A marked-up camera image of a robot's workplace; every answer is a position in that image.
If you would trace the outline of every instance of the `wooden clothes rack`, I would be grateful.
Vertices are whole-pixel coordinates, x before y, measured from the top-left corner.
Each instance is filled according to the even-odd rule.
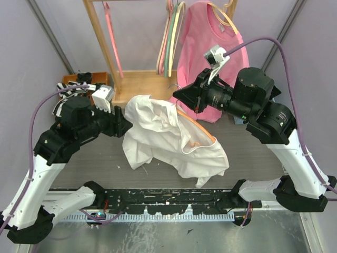
[[[106,0],[105,2],[126,1],[126,0]],[[100,44],[103,56],[111,72],[114,82],[115,95],[112,101],[113,105],[118,105],[125,108],[128,101],[136,95],[150,94],[154,99],[168,100],[172,93],[177,89],[177,86],[171,84],[177,83],[176,71],[172,71],[171,77],[163,77],[156,74],[155,70],[149,71],[123,71],[124,78],[121,78],[116,70],[112,55],[108,48],[97,12],[93,2],[101,2],[100,0],[83,0],[84,6],[88,12],[89,19],[95,31],[97,40]],[[233,17],[237,0],[235,4],[228,7],[230,18]]]

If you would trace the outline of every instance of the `robotic arm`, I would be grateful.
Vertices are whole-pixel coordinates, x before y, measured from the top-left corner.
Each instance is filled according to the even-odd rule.
[[[301,150],[296,119],[288,107],[272,101],[281,94],[274,81],[262,70],[248,67],[239,71],[235,87],[218,76],[229,60],[224,49],[214,46],[205,54],[211,69],[205,69],[195,82],[177,90],[173,96],[195,113],[208,106],[241,118],[247,131],[266,144],[281,161],[289,176],[272,181],[239,180],[233,188],[233,198],[240,202],[277,201],[295,212],[322,212],[328,202],[326,186],[313,172]],[[326,176],[316,165],[325,182],[335,187],[336,178]]]
[[[62,105],[61,117],[44,132],[34,148],[34,173],[31,183],[12,215],[6,229],[8,238],[16,244],[36,244],[42,241],[60,220],[78,209],[101,206],[105,190],[90,181],[75,193],[48,205],[41,206],[56,176],[80,147],[96,139],[100,133],[121,137],[132,127],[122,115],[120,107],[111,108],[113,90],[102,85],[92,95],[96,106],[89,98],[76,96]],[[28,180],[22,182],[9,206],[0,213],[0,225],[10,216],[13,204]]]

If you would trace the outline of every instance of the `gray wall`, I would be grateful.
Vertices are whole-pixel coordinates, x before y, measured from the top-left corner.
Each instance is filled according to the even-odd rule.
[[[61,60],[26,1],[12,0],[0,8],[0,210],[7,207],[28,169],[28,125],[38,102],[56,90],[66,74]],[[53,122],[52,104],[36,118],[34,143]],[[0,252],[15,246],[4,232]]]
[[[320,168],[337,176],[337,2],[308,1],[283,45],[289,58],[295,99],[306,145]],[[283,94],[278,102],[290,106],[284,67],[278,54],[267,70]],[[324,252],[336,252],[337,203],[329,202],[324,213],[315,214]]]
[[[81,0],[37,0],[75,71],[107,71],[100,46]],[[187,7],[196,0],[186,0]],[[218,6],[229,2],[214,0]],[[239,0],[233,22],[244,40],[277,36],[295,0]],[[104,10],[95,3],[108,45]],[[154,70],[166,23],[165,0],[110,2],[114,34],[124,70]],[[247,47],[252,66],[262,66],[271,48],[262,42]],[[177,47],[175,66],[181,47]]]

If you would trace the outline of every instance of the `black and white striped fabric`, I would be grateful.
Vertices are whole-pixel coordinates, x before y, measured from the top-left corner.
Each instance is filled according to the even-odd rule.
[[[77,85],[86,85],[86,83],[76,83],[76,82],[69,82],[68,84],[65,83],[58,83],[57,84],[57,90],[61,90],[67,87],[77,86]],[[76,88],[74,90],[68,90],[65,92],[59,93],[59,96],[61,97],[61,100],[58,101],[58,103],[55,105],[52,114],[61,117],[61,111],[62,111],[62,105],[68,101],[68,99],[72,96],[78,96],[79,94],[83,94],[88,92],[87,88]]]

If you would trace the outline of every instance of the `pink hanger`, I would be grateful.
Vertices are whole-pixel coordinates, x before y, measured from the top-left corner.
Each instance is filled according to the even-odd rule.
[[[120,71],[121,78],[123,78],[124,77],[123,70],[122,70],[122,66],[121,66],[121,63],[120,63],[120,58],[118,57],[118,51],[117,51],[117,46],[116,46],[116,43],[115,43],[114,32],[112,30],[112,22],[111,22],[111,16],[110,16],[110,7],[109,7],[109,5],[107,3],[104,3],[103,7],[104,7],[105,18],[106,18],[107,28],[109,30],[109,35],[110,35],[110,39],[111,39],[112,48],[114,50],[115,57],[116,57],[117,66],[118,66],[118,69]]]

